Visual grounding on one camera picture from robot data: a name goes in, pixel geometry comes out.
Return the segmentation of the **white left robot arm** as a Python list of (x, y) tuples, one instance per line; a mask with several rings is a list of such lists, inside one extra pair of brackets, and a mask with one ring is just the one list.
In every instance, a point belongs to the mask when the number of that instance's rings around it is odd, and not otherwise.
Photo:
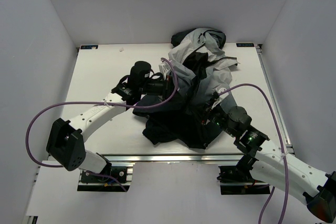
[(101, 155), (85, 149), (85, 141), (99, 128), (128, 109), (155, 109), (168, 103), (178, 90), (178, 80), (171, 62), (165, 58), (160, 71), (137, 61), (130, 73), (100, 102), (91, 102), (85, 112), (69, 120), (57, 119), (51, 127), (46, 150), (68, 171), (93, 172), (101, 182), (110, 178), (110, 163)]

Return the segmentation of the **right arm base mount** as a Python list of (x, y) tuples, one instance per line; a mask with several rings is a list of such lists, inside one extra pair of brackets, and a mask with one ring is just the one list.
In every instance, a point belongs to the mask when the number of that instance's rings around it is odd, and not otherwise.
[(236, 165), (223, 165), (219, 167), (217, 180), (221, 195), (267, 195), (270, 186), (255, 180), (251, 175), (255, 158), (244, 155)]

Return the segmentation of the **dark navy and grey jacket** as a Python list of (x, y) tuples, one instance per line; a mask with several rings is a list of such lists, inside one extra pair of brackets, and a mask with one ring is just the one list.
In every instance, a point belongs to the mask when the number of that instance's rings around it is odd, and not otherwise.
[(194, 28), (172, 36), (168, 53), (177, 75), (179, 90), (163, 106), (133, 109), (147, 118), (143, 135), (156, 145), (181, 140), (189, 148), (206, 149), (219, 135), (208, 135), (202, 124), (202, 106), (217, 87), (229, 89), (235, 57), (225, 55), (224, 32), (215, 28)]

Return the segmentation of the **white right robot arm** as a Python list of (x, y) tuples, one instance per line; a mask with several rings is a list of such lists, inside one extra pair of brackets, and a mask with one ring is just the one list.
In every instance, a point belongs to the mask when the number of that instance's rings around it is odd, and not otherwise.
[(277, 187), (306, 205), (321, 221), (335, 221), (335, 172), (316, 169), (282, 150), (251, 125), (252, 118), (240, 106), (224, 111), (211, 99), (202, 109), (202, 122), (219, 126), (235, 139), (234, 145), (243, 153), (236, 165), (241, 180), (253, 178)]

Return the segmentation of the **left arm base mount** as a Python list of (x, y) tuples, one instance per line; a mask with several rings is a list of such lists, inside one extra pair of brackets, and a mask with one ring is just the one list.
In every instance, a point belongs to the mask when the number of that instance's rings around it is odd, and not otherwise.
[(133, 166), (134, 163), (113, 163), (104, 176), (81, 170), (77, 191), (125, 193), (132, 182)]

